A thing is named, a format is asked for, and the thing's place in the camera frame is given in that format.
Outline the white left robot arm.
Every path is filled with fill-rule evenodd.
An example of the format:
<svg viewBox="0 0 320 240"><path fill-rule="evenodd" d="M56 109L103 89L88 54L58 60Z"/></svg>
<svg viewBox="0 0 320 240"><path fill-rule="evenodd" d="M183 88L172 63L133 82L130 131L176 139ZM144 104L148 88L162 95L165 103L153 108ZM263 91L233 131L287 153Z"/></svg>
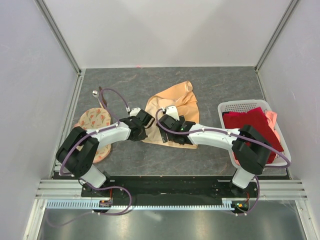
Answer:
<svg viewBox="0 0 320 240"><path fill-rule="evenodd" d="M67 175L82 179L92 186L92 191L99 197L110 191L107 176L94 166L96 152L101 148L121 141L138 142L147 138L146 129L150 128L155 118L140 108L134 108L129 117L116 123L96 129L85 130L77 126L71 130L57 150L55 158L61 163L61 170Z"/></svg>

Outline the peach cloth napkin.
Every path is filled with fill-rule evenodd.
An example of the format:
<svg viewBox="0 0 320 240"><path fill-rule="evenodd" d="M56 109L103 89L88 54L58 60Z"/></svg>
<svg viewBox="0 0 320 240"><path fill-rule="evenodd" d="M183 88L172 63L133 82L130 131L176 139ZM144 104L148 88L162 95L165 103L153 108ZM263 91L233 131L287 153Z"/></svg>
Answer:
<svg viewBox="0 0 320 240"><path fill-rule="evenodd" d="M193 86L190 81L178 83L166 90L163 90L152 96L145 107L145 111L155 116L157 110L165 109L175 120L183 116L186 121L191 121L196 124L200 122L200 112L197 105L197 99L193 93ZM173 141L163 142L159 128L156 123L153 123L146 130L147 138L143 140L147 144L162 145L173 148L197 149L194 144L178 144Z"/></svg>

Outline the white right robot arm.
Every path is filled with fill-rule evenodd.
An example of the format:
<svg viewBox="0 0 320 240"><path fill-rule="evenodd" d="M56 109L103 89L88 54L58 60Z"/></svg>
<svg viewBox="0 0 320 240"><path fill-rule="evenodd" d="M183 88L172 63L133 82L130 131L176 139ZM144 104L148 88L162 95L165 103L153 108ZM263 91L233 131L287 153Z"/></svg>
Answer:
<svg viewBox="0 0 320 240"><path fill-rule="evenodd" d="M235 197L242 196L250 181L262 173L273 150L251 125L233 129L215 128L191 121L181 123L168 114L155 119L158 127L179 144L206 145L233 152L239 166L229 184L229 191Z"/></svg>

